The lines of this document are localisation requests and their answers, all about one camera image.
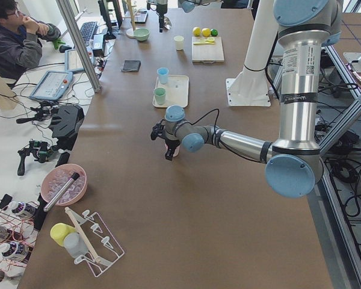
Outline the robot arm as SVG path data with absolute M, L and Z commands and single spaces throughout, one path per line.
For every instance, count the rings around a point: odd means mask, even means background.
M 196 6 L 209 5 L 215 2 L 213 0 L 178 0 L 178 7 L 183 9 L 185 13 L 191 12 Z M 151 0 L 146 1 L 147 10 L 156 11 L 159 21 L 159 32 L 163 32 L 165 14 L 168 12 L 168 0 Z
M 321 49 L 339 40 L 341 1 L 261 1 L 242 72 L 226 87 L 230 105 L 264 105 L 263 75 L 273 44 L 283 47 L 279 137 L 274 142 L 237 134 L 217 125 L 198 126 L 172 105 L 152 129 L 168 160 L 178 146 L 196 152 L 205 144 L 265 164 L 268 185 L 286 197 L 301 197 L 321 179 L 320 148 L 314 139 Z

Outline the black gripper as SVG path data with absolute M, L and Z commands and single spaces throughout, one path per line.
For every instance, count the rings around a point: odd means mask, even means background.
M 165 144 L 167 145 L 167 151 L 165 153 L 165 159 L 172 161 L 173 160 L 173 153 L 175 150 L 180 146 L 179 140 L 170 140 L 165 131 L 165 120 L 162 119 L 158 123 L 156 123 L 152 127 L 152 132 L 150 133 L 151 140 L 156 140 L 158 137 L 165 140 Z
M 156 11 L 159 16 L 159 31 L 164 29 L 164 16 L 168 9 L 168 0 L 147 0 L 147 9 Z

